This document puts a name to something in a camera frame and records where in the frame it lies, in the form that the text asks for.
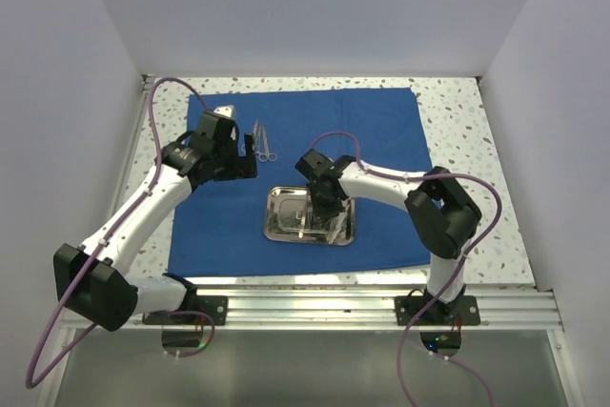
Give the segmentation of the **steel forceps with ring handles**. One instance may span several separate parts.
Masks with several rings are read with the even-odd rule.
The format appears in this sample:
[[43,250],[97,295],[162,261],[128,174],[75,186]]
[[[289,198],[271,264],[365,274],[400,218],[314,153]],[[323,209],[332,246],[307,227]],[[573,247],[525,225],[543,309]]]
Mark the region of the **steel forceps with ring handles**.
[[261,151],[263,151],[265,154],[267,154],[268,160],[266,162],[275,162],[277,160],[277,154],[271,150],[269,140],[268,140],[267,130],[262,123],[261,123],[261,125],[262,125]]

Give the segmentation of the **steel scalpel handle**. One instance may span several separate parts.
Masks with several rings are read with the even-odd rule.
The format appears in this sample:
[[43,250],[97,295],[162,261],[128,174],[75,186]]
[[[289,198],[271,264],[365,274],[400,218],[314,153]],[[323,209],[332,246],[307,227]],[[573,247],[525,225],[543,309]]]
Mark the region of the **steel scalpel handle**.
[[325,226],[326,229],[326,240],[328,244],[334,244],[336,238],[342,231],[342,227],[345,221],[347,214],[340,213],[336,216],[331,217]]

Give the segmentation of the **stainless steel instrument tray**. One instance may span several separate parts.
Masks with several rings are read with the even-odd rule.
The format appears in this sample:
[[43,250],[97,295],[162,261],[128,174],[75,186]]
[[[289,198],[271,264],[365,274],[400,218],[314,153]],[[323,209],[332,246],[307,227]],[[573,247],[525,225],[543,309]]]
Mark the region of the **stainless steel instrument tray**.
[[309,191],[306,187],[277,186],[272,188],[267,197],[263,233],[265,236],[278,242],[308,243],[329,246],[347,246],[356,238],[356,202],[348,199],[344,202],[344,213],[347,214],[341,233],[334,244],[326,240],[326,223],[314,215],[312,204],[311,230],[304,239],[297,237],[300,221],[299,213],[305,203],[312,204]]

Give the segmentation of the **blue surgical drape cloth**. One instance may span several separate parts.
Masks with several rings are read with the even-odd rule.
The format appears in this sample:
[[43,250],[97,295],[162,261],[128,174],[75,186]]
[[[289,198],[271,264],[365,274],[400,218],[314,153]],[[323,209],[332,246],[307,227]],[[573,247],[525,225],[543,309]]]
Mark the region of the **blue surgical drape cloth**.
[[263,233],[267,196],[300,186],[295,169],[310,148],[331,158],[359,153],[379,167],[427,172],[432,163],[417,99],[408,89],[259,92],[192,99],[187,126],[204,108],[232,105],[242,132],[267,131],[274,162],[254,179],[211,181],[175,210],[169,270],[181,276],[313,275],[424,266],[430,256],[404,211],[368,199],[356,203],[356,237],[326,246],[275,242]]

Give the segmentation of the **steel surgical scissors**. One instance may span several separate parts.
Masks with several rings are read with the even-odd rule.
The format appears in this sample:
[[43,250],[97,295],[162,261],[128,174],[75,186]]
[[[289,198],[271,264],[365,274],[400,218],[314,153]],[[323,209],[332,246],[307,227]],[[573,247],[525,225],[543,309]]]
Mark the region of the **steel surgical scissors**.
[[266,162],[268,160],[267,154],[261,151],[262,147],[262,125],[258,119],[255,120],[253,126],[253,137],[254,137],[254,154],[260,162]]

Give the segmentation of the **steel tweezers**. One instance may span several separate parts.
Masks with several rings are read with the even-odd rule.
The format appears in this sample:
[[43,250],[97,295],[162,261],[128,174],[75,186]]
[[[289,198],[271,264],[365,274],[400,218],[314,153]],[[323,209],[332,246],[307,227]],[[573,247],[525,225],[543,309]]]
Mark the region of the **steel tweezers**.
[[312,204],[307,202],[304,204],[302,211],[299,213],[300,221],[298,226],[297,237],[302,240],[310,233],[312,224]]

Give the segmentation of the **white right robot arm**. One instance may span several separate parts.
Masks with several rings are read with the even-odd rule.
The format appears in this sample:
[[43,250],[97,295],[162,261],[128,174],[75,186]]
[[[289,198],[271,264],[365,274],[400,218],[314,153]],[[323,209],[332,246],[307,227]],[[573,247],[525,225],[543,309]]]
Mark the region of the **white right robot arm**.
[[476,234],[481,211],[448,170],[384,169],[350,155],[333,160],[314,149],[301,156],[295,169],[307,179],[313,216],[328,229],[338,225],[347,202],[359,198],[406,212],[431,254],[426,315],[442,324],[458,313],[464,282],[463,273],[456,269]]

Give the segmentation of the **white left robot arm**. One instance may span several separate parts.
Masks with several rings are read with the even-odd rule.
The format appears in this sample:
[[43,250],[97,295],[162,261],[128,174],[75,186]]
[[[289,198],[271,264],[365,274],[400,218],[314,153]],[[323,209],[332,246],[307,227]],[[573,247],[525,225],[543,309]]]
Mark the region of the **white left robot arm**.
[[96,233],[79,246],[62,245],[53,256],[61,306],[110,332],[133,315],[167,314],[176,323],[202,312],[195,286],[183,277],[128,280],[139,251],[161,222],[209,181],[257,176],[254,137],[240,133],[234,106],[204,112],[157,154],[142,184]]

